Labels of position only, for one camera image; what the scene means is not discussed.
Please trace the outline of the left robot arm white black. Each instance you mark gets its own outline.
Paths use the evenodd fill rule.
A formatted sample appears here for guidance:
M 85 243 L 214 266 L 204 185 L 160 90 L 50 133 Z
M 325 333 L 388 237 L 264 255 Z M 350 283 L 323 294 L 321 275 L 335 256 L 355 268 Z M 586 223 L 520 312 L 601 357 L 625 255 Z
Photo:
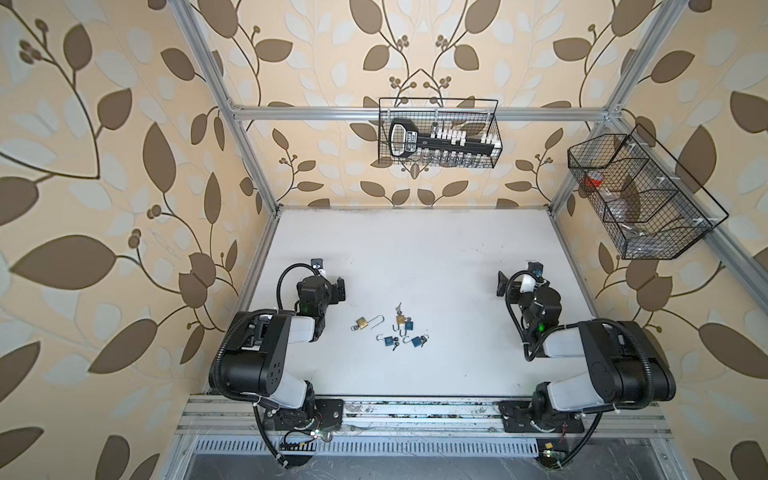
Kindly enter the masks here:
M 328 307 L 345 298 L 344 280 L 328 280 L 322 259 L 294 263 L 278 278 L 277 307 L 237 312 L 214 356 L 211 388 L 251 405 L 266 449 L 285 469 L 304 463 L 285 451 L 328 442 L 342 425 L 344 401 L 317 399 L 310 381 L 286 371 L 286 361 L 290 345 L 320 339 Z

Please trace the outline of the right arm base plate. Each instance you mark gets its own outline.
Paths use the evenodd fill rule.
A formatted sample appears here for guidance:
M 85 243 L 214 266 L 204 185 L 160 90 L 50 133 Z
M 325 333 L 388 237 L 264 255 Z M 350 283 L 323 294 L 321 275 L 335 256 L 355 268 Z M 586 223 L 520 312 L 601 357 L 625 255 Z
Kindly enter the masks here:
M 577 414 L 560 412 L 532 400 L 501 401 L 498 410 L 506 433 L 556 435 L 585 432 L 584 423 Z

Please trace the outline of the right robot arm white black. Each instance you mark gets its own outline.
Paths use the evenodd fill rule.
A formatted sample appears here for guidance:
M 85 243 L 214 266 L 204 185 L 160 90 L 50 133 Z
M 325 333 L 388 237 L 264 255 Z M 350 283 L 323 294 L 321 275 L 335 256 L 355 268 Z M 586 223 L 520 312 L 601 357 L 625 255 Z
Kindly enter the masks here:
M 526 362 L 582 359 L 586 365 L 568 379 L 539 383 L 527 400 L 498 404 L 507 433 L 580 434 L 567 451 L 541 447 L 543 467 L 571 464 L 606 413 L 642 410 L 675 397 L 667 361 L 637 323 L 607 318 L 561 323 L 561 295 L 544 277 L 541 263 L 529 262 L 510 276 L 498 273 L 496 295 L 520 337 Z

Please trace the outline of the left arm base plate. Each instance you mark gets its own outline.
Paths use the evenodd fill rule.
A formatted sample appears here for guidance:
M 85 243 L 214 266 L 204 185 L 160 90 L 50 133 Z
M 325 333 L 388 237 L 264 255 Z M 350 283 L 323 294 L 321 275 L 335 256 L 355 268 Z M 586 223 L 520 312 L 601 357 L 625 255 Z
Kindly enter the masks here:
M 300 409 L 271 409 L 263 422 L 275 431 L 336 431 L 343 423 L 345 402 L 340 398 L 306 400 Z

